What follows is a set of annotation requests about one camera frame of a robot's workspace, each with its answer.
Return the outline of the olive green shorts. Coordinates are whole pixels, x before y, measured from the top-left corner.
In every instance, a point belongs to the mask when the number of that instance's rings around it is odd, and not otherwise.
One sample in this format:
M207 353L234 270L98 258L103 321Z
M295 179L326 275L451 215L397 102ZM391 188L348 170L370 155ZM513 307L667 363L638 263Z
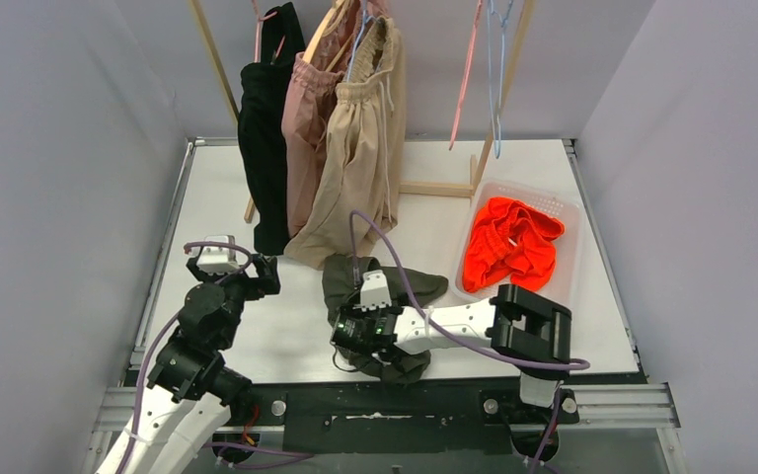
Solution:
M358 269L363 274L377 270L382 271L389 284L391 296L405 305L409 303L397 268L382 266L374 257L360 257ZM412 269L406 269L405 273L413 293L421 305L438 300L448 290L448 279L445 276L427 274ZM336 322L339 307L348 302L350 297L356 293L353 278L354 271L350 256L335 254L327 257L322 274L322 288L324 302L328 308L328 322L331 325ZM429 352L417 355L401 353L399 358L390 364L380 362L370 355L358 355L344 349L339 349L334 356L335 360L340 358L349 364L348 372L361 372L385 383L395 385L409 385L419 381L430 365Z

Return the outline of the beige shorts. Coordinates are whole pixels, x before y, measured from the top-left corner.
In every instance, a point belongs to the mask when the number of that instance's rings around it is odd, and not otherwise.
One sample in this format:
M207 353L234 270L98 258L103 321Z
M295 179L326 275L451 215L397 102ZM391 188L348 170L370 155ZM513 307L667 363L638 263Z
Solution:
M378 236L349 221L357 209L384 231L398 223L407 120L406 54L395 21L382 17L360 44L350 87L337 86L327 128L327 160L310 217L285 255L321 268L332 254L367 255Z

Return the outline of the orange shorts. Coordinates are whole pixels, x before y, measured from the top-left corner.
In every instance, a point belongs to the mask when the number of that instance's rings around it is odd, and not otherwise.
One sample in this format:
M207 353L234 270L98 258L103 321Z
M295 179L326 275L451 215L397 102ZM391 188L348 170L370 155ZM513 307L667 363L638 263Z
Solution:
M565 225L525 202L492 197L478 210L470 231L461 272L470 293L504 279L536 291L552 278L557 265L555 241Z

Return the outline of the light blue wire hanger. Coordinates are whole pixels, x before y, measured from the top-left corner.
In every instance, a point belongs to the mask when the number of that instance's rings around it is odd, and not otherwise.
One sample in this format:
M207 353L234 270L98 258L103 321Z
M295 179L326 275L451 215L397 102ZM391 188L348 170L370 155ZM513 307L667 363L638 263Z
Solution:
M487 30L487 71L488 101L490 108L490 128L493 137L492 153L494 158L501 154L502 126L501 110L504 101L506 33L510 24L515 2L485 2Z

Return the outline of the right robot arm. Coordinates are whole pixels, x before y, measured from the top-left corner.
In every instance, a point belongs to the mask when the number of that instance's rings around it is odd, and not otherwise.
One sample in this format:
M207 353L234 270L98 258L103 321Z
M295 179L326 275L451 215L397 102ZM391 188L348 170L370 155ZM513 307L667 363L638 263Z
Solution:
M543 420L569 377L571 311L513 284L495 296L418 311L407 299L364 306L354 296L340 306L332 345L356 370L397 385L421 379L432 351L472 348L521 372L515 406L524 419Z

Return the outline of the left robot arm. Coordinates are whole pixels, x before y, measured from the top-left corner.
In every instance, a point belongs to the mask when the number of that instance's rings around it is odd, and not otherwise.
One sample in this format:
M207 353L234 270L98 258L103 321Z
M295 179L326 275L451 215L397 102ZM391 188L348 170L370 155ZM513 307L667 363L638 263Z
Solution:
M253 411L251 380L226 365L247 302L278 294L277 259L230 243L193 242L196 284L144 356L129 421L100 473L181 473L228 421Z

